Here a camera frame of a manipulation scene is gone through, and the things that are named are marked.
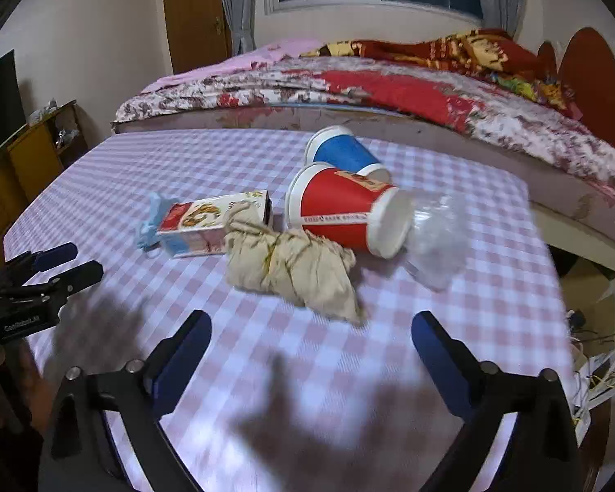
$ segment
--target window frame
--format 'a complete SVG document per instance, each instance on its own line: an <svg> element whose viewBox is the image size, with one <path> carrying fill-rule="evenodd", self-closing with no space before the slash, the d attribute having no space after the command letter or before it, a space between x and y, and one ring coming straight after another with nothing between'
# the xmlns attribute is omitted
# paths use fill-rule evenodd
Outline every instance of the window frame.
<svg viewBox="0 0 615 492"><path fill-rule="evenodd" d="M464 11L448 9L447 7L440 7L432 4L407 2L404 0L291 0L285 2L280 0L264 0L264 11L265 14L270 15L273 13L287 12L297 9L332 5L381 5L390 7L404 7L418 11L438 13L459 20L466 20L468 22L473 22L476 26L480 26L482 24L481 18Z"/></svg>

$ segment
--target blue toy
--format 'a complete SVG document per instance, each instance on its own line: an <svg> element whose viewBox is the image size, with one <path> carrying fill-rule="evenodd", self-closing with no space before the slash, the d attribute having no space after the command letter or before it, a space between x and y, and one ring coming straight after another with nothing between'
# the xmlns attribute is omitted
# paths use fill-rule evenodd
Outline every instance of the blue toy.
<svg viewBox="0 0 615 492"><path fill-rule="evenodd" d="M157 228L171 207L179 202L178 198L164 198L157 192L151 192L148 221L142 222L136 231L136 241L139 249L150 251L159 244L160 238L157 235Z"/></svg>

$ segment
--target red paper cup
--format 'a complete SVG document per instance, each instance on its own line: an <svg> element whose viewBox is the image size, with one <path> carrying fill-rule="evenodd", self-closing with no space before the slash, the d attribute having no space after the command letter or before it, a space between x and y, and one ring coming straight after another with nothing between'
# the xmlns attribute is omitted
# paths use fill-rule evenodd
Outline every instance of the red paper cup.
<svg viewBox="0 0 615 492"><path fill-rule="evenodd" d="M291 228L390 259L412 223L412 199L393 185L314 162L289 185L285 220Z"/></svg>

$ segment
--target wooden shelf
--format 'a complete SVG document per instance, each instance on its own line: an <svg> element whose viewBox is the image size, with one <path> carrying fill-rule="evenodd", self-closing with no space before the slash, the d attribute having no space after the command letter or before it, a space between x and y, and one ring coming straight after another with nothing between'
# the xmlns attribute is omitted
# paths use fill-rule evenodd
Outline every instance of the wooden shelf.
<svg viewBox="0 0 615 492"><path fill-rule="evenodd" d="M61 155L62 153L64 153L67 149L69 149L69 147L71 147L73 145L73 141L70 141L66 146L62 146L60 148L55 148L55 153L57 155Z"/></svg>
<svg viewBox="0 0 615 492"><path fill-rule="evenodd" d="M75 105L76 103L77 103L77 100L67 101L67 103L64 103L60 107L57 107L57 109L55 109L54 111L51 111L45 114L43 118L41 118L41 120L37 122L37 124L44 124L48 120L52 120L55 116L58 116L64 109L68 109L68 107Z"/></svg>

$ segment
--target wooden door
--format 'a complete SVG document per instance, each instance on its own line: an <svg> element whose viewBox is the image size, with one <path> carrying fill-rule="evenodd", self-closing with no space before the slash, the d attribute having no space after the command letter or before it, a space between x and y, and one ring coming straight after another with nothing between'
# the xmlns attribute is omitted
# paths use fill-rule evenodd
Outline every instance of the wooden door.
<svg viewBox="0 0 615 492"><path fill-rule="evenodd" d="M176 74L229 57L221 0L164 0L164 16Z"/></svg>

